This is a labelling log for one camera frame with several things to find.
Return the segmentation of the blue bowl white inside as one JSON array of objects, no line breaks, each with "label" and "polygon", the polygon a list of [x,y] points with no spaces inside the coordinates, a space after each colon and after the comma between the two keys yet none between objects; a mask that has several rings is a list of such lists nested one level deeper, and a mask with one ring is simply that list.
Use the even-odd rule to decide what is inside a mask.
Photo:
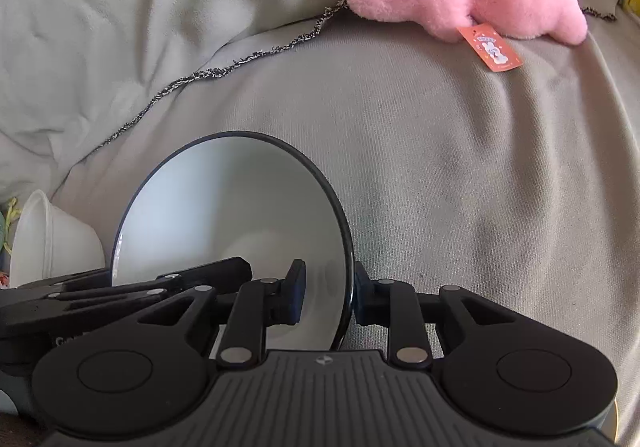
[{"label": "blue bowl white inside", "polygon": [[352,310],[354,245],[342,204],[306,155],[268,135],[191,142],[142,182],[119,224],[114,285],[239,256],[255,278],[306,264],[297,325],[267,332],[270,349],[338,349]]}]

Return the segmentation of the green cloth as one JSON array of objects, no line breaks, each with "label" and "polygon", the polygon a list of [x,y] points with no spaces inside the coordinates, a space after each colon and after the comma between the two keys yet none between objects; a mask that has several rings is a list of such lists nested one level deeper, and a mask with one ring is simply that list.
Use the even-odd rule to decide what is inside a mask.
[{"label": "green cloth", "polygon": [[1,251],[12,256],[11,231],[16,229],[16,225],[22,216],[22,209],[18,205],[15,196],[1,207]]}]

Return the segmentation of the beige sofa cover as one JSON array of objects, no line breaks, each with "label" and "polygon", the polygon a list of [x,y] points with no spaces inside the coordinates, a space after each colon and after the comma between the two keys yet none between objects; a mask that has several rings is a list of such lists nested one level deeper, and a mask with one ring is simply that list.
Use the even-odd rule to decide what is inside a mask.
[{"label": "beige sofa cover", "polygon": [[465,44],[338,0],[1,0],[1,196],[42,190],[106,249],[154,167],[223,130],[281,138],[329,178],[371,274],[457,283],[601,349],[639,441],[639,29],[618,0],[579,46],[518,40],[494,73]]}]

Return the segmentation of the white bowl yellow rim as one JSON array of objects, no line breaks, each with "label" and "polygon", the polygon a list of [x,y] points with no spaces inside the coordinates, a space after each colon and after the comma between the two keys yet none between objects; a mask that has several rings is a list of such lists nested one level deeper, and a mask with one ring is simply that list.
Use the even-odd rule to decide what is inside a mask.
[{"label": "white bowl yellow rim", "polygon": [[613,401],[612,406],[601,425],[601,432],[613,443],[617,441],[618,435],[618,406],[617,401]]}]

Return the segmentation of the white patterned bowl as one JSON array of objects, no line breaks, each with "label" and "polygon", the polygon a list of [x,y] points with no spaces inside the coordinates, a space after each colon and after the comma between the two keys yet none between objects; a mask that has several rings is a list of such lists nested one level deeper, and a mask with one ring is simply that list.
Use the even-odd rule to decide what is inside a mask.
[{"label": "white patterned bowl", "polygon": [[53,205],[41,190],[23,205],[11,250],[11,288],[105,266],[93,228]]}]

